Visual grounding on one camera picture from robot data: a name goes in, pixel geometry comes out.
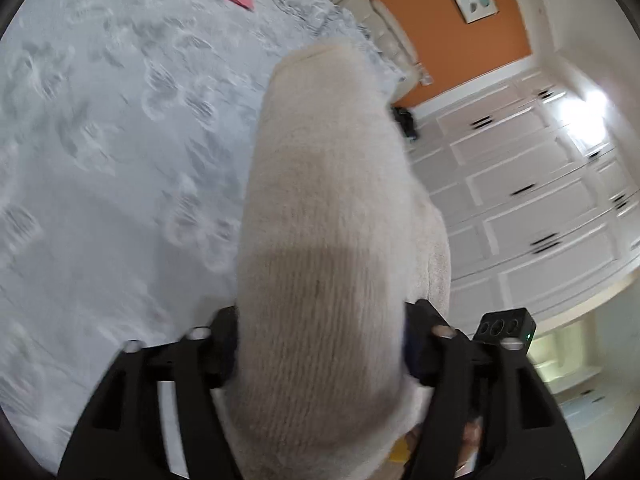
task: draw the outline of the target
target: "gray bedspread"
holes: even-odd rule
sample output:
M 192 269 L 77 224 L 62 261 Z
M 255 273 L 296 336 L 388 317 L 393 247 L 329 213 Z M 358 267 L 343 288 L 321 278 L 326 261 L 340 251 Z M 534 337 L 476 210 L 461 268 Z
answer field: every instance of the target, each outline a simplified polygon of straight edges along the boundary
M 0 404 L 53 471 L 123 341 L 233 303 L 276 63 L 347 36 L 400 75 L 328 0 L 254 1 L 26 0 L 0 41 Z

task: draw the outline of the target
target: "black drawer pull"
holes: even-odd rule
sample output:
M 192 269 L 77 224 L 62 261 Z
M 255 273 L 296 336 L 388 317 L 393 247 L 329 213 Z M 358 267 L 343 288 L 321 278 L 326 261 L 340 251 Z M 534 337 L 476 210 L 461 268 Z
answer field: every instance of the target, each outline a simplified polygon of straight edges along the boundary
M 493 119 L 489 119 L 487 122 L 485 123 L 480 123 L 480 124 L 476 124 L 476 126 L 473 127 L 474 130 L 479 130 L 480 128 L 484 128 L 485 126 L 488 126 L 489 124 L 493 123 L 494 120 Z
M 519 195 L 520 193 L 524 193 L 525 191 L 528 191 L 529 189 L 532 189 L 533 187 L 536 187 L 536 186 L 537 184 L 529 184 L 528 186 L 525 186 L 522 189 L 514 191 L 513 193 L 511 193 L 511 196 Z
M 539 249 L 536 249 L 535 251 L 533 251 L 531 254 L 540 254 L 543 253 L 545 251 L 548 251 L 550 248 L 552 247 L 556 247 L 558 245 L 560 245 L 562 243 L 561 240 L 558 240 L 557 242 L 553 242 L 552 244 L 546 245 L 544 247 L 540 247 Z
M 476 126 L 476 124 L 484 123 L 486 120 L 491 119 L 491 115 L 487 115 L 482 119 L 478 119 L 477 121 L 472 122 L 469 126 Z
M 547 240 L 551 240 L 551 238 L 554 238 L 556 236 L 558 236 L 560 233 L 551 233 L 549 236 L 545 236 L 544 238 L 540 238 L 540 240 L 536 240 L 535 242 L 533 242 L 531 244 L 531 246 L 536 246 L 538 244 L 541 244 L 542 242 L 546 242 Z

